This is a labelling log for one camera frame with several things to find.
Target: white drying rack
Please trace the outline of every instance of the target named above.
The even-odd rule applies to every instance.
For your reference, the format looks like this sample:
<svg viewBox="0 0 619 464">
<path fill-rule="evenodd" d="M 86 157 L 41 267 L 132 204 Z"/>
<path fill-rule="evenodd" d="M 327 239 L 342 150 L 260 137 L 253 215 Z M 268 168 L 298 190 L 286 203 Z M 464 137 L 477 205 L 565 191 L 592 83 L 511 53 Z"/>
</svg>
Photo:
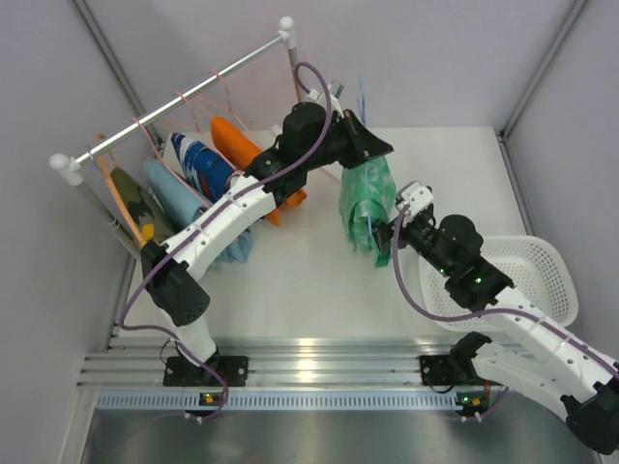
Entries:
<svg viewBox="0 0 619 464">
<path fill-rule="evenodd" d="M 94 193 L 92 189 L 88 186 L 83 176 L 79 172 L 80 169 L 89 162 L 92 162 L 96 158 L 100 157 L 103 153 L 114 148 L 116 145 L 120 144 L 130 136 L 140 131 L 140 127 L 148 128 L 151 124 L 158 121 L 167 113 L 181 106 L 186 100 L 191 100 L 195 96 L 212 87 L 219 80 L 219 76 L 226 77 L 233 74 L 234 72 L 240 70 L 245 65 L 255 60 L 260 55 L 266 53 L 272 48 L 275 48 L 275 46 L 279 44 L 285 44 L 288 52 L 288 59 L 290 60 L 290 69 L 293 71 L 294 68 L 297 66 L 297 63 L 299 62 L 297 54 L 297 39 L 294 31 L 294 20 L 291 17 L 287 16 L 281 19 L 280 29 L 278 33 L 264 45 L 261 45 L 254 51 L 236 60 L 232 64 L 220 70 L 218 73 L 213 73 L 209 78 L 191 87 L 190 90 L 186 91 L 182 95 L 179 95 L 177 98 L 169 101 L 158 109 L 140 117 L 137 122 L 131 124 L 130 126 L 127 126 L 123 130 L 102 141 L 99 145 L 84 153 L 80 157 L 69 158 L 67 155 L 56 154 L 49 159 L 49 165 L 54 170 L 58 171 L 63 177 L 63 179 L 65 179 L 65 181 L 67 181 L 70 186 L 76 187 L 79 191 L 81 191 L 84 197 L 105 219 L 107 225 L 112 229 L 114 235 L 120 241 L 120 243 L 129 251 L 129 253 L 135 259 L 139 260 L 139 250 L 135 246 L 131 234 L 118 221 L 116 216 L 107 209 L 99 196 Z M 294 74 L 292 77 L 297 94 L 297 99 L 300 102 L 301 88 L 299 87 L 299 84 L 294 78 Z"/>
</svg>

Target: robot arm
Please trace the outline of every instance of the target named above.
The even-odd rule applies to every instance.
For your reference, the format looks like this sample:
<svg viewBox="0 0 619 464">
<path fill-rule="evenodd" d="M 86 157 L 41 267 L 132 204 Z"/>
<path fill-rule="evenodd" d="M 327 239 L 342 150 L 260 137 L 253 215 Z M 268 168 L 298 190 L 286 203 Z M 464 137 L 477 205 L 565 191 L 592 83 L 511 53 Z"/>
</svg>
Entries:
<svg viewBox="0 0 619 464">
<path fill-rule="evenodd" d="M 391 145 L 372 135 L 350 110 L 341 111 L 337 106 L 326 136 L 310 159 L 292 172 L 269 181 L 308 151 L 326 116 L 325 109 L 317 103 L 296 104 L 284 119 L 282 134 L 275 145 L 253 160 L 245 175 L 220 201 L 163 244 L 151 241 L 142 248 L 145 276 L 164 259 L 167 250 L 180 248 L 146 288 L 162 310 L 168 327 L 197 359 L 211 365 L 217 363 L 217 346 L 206 322 L 210 298 L 197 284 L 215 258 L 244 230 L 302 188 L 309 171 L 332 162 L 353 168 L 393 151 Z M 264 183 L 260 188 L 249 188 L 259 182 Z M 191 359 L 187 362 L 197 365 Z"/>
<path fill-rule="evenodd" d="M 506 352 L 469 333 L 449 362 L 462 383 L 499 382 L 546 406 L 589 448 L 604 454 L 619 446 L 619 362 L 585 345 L 515 288 L 480 254 L 483 238 L 467 217 L 445 217 L 438 227 L 432 192 L 412 183 L 398 193 L 404 215 L 398 247 L 411 246 L 447 280 L 445 288 L 471 316 L 485 320 L 525 348 L 534 360 Z M 388 244 L 397 222 L 375 231 Z"/>
</svg>

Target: blue cloth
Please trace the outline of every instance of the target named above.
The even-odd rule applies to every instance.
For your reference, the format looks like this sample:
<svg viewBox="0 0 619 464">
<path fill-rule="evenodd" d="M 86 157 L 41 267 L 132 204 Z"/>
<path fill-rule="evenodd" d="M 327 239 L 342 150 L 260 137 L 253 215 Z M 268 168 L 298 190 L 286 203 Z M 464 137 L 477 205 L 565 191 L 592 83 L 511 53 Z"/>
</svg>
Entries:
<svg viewBox="0 0 619 464">
<path fill-rule="evenodd" d="M 144 173 L 155 196 L 161 203 L 163 210 L 170 218 L 177 231 L 183 230 L 198 219 L 206 207 L 195 195 L 190 192 L 174 174 L 158 161 L 144 162 Z M 204 199 L 209 207 L 212 203 Z M 248 230 L 238 236 L 215 260 L 216 263 L 232 263 L 240 261 L 246 263 L 250 256 L 253 240 Z"/>
</svg>

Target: orange cloth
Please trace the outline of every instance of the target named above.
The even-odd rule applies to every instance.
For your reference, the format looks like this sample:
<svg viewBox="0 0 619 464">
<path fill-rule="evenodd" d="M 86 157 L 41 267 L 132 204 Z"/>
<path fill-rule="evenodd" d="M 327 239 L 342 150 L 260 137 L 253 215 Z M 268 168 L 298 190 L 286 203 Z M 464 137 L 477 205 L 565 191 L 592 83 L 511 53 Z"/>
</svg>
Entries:
<svg viewBox="0 0 619 464">
<path fill-rule="evenodd" d="M 232 164 L 239 166 L 240 169 L 247 169 L 253 159 L 262 153 L 258 146 L 224 118 L 217 117 L 211 120 L 211 136 L 221 154 Z M 283 204 L 290 208 L 296 208 L 307 197 L 308 195 L 301 189 L 290 195 Z M 277 227 L 281 226 L 280 208 L 272 211 L 266 217 L 269 222 Z"/>
</svg>

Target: olive green cloth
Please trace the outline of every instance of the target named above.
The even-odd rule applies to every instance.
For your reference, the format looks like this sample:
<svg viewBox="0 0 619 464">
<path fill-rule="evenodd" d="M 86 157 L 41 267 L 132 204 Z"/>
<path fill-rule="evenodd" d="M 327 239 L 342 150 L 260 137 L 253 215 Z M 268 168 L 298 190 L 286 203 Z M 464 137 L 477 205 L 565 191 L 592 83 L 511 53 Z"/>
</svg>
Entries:
<svg viewBox="0 0 619 464">
<path fill-rule="evenodd" d="M 396 201 L 396 184 L 386 159 L 368 161 L 354 169 L 344 169 L 339 192 L 339 215 L 353 249 L 375 253 L 374 265 L 387 266 L 391 250 L 381 253 L 371 234 L 378 222 L 388 223 Z"/>
<path fill-rule="evenodd" d="M 152 238 L 160 244 L 174 235 L 174 227 L 153 195 L 120 167 L 109 176 L 146 241 Z"/>
</svg>

